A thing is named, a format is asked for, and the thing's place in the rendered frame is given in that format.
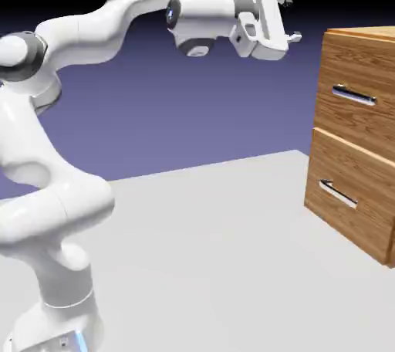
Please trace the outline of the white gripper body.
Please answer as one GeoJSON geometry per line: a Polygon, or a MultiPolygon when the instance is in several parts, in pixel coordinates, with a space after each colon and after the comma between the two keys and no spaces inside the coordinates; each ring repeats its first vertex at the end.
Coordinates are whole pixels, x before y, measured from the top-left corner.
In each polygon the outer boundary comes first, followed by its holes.
{"type": "Polygon", "coordinates": [[[240,57],[280,60],[289,44],[276,0],[234,0],[233,46],[240,57]]]}

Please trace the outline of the wooden drawer front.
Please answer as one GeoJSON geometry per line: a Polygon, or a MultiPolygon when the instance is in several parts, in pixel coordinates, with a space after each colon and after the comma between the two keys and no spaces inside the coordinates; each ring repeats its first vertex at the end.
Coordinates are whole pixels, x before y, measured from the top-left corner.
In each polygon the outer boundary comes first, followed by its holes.
{"type": "Polygon", "coordinates": [[[395,162],[395,26],[327,29],[313,126],[395,162]],[[334,95],[338,84],[376,105],[334,95]]]}
{"type": "Polygon", "coordinates": [[[304,204],[377,262],[395,268],[395,162],[315,127],[304,204]]]}

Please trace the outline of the light wood cabinet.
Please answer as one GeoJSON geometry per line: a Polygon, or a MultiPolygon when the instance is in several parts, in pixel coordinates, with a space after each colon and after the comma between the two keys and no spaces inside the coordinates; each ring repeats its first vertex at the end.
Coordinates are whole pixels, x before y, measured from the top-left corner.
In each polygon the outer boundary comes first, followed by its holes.
{"type": "Polygon", "coordinates": [[[395,25],[324,33],[304,204],[395,269],[395,25]]]}

